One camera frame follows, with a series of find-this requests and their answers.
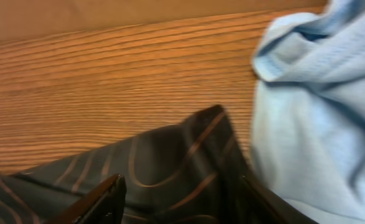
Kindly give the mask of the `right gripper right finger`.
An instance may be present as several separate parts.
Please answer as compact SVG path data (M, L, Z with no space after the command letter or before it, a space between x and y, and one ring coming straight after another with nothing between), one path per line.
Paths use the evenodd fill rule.
M249 175L241 177L239 215L240 223L317 224Z

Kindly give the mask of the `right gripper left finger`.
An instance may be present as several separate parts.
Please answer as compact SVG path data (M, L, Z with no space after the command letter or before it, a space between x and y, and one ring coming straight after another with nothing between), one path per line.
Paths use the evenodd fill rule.
M125 198L125 178L115 174L47 224L120 224Z

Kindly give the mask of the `black patterned cycling jersey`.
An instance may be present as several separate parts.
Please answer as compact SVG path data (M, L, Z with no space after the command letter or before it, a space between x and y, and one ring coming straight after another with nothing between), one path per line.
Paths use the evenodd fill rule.
M126 183L123 223L238 223L247 170L228 114L216 105L179 124L0 175L0 223L47 222L115 174Z

